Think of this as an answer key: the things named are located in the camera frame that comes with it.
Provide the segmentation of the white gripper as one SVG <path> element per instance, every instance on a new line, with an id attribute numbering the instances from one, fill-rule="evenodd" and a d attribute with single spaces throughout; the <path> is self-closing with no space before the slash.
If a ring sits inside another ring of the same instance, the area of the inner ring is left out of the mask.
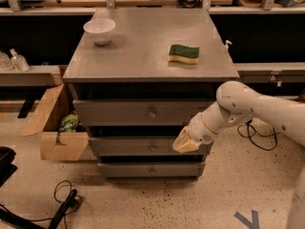
<path id="1" fill-rule="evenodd" d="M 217 137 L 207 124 L 202 113 L 196 114 L 190 121 L 188 127 L 185 126 L 173 143 L 173 149 L 180 153 L 194 152 L 201 144 L 210 144 Z"/>

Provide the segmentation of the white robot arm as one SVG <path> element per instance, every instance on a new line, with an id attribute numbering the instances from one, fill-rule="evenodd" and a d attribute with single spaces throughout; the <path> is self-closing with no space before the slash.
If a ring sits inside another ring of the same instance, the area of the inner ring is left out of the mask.
<path id="1" fill-rule="evenodd" d="M 227 81 L 216 91 L 216 101 L 196 114 L 173 143 L 178 153 L 210 144 L 224 129 L 259 118 L 301 145 L 305 145 L 305 104 L 259 94 L 245 84 Z"/>

